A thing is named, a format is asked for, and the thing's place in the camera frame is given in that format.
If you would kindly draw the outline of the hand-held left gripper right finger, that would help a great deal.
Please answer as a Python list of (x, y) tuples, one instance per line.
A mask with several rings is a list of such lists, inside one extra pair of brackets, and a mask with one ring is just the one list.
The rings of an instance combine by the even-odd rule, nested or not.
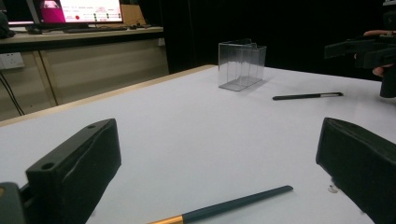
[(316, 163), (375, 224), (396, 224), (396, 144), (359, 125), (326, 118)]

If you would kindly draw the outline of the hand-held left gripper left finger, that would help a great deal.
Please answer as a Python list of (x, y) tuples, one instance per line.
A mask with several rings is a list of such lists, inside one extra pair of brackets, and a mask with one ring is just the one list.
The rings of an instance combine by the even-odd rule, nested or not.
[(117, 122), (72, 135), (26, 170), (33, 224), (85, 224), (121, 166)]

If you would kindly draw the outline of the thin black makeup brush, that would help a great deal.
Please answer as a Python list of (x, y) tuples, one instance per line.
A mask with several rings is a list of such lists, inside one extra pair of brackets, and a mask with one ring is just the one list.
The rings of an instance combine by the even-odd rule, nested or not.
[(272, 99), (274, 101), (283, 100), (297, 100), (297, 99), (312, 99), (312, 98), (323, 98), (323, 97), (338, 97), (344, 96), (341, 92), (319, 92), (319, 93), (306, 93), (306, 94), (292, 94), (292, 95), (278, 95)]

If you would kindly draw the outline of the clear plastic divided holder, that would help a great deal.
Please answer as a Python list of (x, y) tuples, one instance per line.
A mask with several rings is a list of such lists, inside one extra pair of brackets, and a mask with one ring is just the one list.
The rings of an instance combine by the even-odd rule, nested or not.
[(219, 43), (218, 86), (241, 91), (263, 81), (266, 51), (250, 38)]

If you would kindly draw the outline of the black curtain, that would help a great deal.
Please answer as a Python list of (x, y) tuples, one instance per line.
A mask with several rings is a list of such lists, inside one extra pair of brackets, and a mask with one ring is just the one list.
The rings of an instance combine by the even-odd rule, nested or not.
[(384, 0), (138, 0), (163, 27), (169, 71), (216, 64), (220, 42), (267, 47), (269, 67), (376, 80), (352, 56), (326, 60), (324, 47), (383, 27)]

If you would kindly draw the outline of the beige wooden desk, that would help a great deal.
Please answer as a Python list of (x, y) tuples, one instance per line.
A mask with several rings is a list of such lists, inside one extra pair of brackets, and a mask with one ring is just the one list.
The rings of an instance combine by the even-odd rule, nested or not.
[(0, 70), (0, 121), (168, 74), (162, 28), (0, 39), (13, 52), (24, 67)]

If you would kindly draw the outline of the white table board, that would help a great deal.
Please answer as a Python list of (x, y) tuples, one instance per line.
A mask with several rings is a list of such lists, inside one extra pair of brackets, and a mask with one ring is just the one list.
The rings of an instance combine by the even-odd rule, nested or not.
[[(118, 123), (122, 164), (89, 224), (147, 224), (284, 185), (293, 191), (198, 224), (372, 224), (315, 157), (322, 121), (356, 123), (396, 143), (396, 99), (375, 81), (268, 68), (243, 91), (204, 67), (144, 88), (0, 123), (0, 182), (24, 184), (26, 169), (81, 128)], [(274, 101), (278, 95), (344, 96)]]

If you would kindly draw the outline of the black keyboard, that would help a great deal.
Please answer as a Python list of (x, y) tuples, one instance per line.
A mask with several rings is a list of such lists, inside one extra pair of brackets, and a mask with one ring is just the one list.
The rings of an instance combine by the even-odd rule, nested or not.
[(113, 31), (126, 31), (126, 27), (87, 27), (87, 28), (72, 28), (65, 29), (65, 34), (81, 34), (81, 33), (98, 33), (98, 32), (113, 32)]

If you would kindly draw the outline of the dark round object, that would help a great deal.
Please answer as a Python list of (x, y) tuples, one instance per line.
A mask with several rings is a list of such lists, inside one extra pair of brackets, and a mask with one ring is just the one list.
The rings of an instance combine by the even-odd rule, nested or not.
[(7, 16), (0, 11), (0, 39), (11, 38), (15, 35), (8, 26)]

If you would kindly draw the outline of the computer monitor lit screen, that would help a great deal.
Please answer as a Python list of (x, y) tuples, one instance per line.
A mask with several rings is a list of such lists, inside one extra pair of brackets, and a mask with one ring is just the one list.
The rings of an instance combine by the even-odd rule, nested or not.
[(120, 0), (31, 0), (41, 23), (122, 22)]

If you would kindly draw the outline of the brown cardboard box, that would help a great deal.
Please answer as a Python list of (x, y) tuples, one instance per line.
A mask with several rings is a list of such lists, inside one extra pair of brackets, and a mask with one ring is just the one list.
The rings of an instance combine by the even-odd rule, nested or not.
[(139, 5), (121, 5), (123, 23), (126, 25), (145, 25), (142, 10)]

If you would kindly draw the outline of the dark computer monitor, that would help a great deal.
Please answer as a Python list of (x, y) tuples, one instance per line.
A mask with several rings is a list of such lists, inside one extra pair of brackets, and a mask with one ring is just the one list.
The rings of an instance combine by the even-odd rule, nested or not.
[(7, 16), (10, 26), (23, 26), (34, 23), (26, 0), (0, 0), (0, 11)]

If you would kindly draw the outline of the white wall socket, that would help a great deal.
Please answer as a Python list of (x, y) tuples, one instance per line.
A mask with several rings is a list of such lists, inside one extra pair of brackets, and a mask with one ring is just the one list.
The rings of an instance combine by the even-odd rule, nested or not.
[(21, 67), (24, 67), (24, 62), (19, 52), (0, 54), (0, 70)]

